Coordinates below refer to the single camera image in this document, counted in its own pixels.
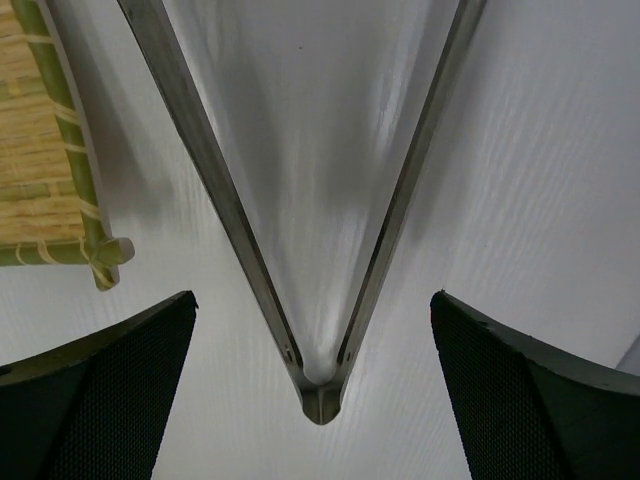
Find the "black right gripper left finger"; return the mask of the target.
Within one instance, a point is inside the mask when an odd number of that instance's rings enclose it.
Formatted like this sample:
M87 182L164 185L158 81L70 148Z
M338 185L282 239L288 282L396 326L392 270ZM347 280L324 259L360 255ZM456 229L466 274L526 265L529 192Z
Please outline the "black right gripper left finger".
M4 479L149 479L196 321L190 291L1 368Z

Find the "steel tongs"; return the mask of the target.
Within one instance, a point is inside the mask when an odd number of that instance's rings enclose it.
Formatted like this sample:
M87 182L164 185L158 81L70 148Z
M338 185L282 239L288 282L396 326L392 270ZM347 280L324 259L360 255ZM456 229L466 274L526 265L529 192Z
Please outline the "steel tongs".
M477 32L485 2L461 1L457 5L336 355L335 373L320 385L304 373L303 356L164 4L122 1L119 7L239 260L298 393L304 415L316 425L330 423L341 411L348 379L386 280L436 128Z

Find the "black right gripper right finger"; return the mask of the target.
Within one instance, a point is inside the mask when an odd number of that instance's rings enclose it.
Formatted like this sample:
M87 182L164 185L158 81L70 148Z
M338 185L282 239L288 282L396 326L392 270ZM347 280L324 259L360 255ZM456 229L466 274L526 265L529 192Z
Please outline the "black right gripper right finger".
M638 376L521 333L445 291L430 309L472 478L638 478Z

